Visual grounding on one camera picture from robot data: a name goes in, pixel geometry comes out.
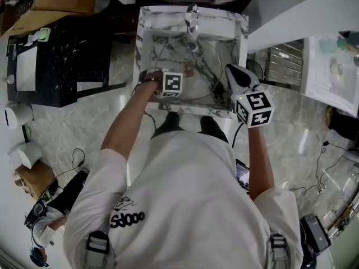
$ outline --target sink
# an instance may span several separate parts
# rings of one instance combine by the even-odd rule
[[[184,74],[178,98],[153,96],[147,109],[235,118],[225,66],[245,66],[247,17],[237,13],[199,8],[199,35],[189,49],[186,6],[142,7],[136,39],[133,87],[142,71],[166,69]]]

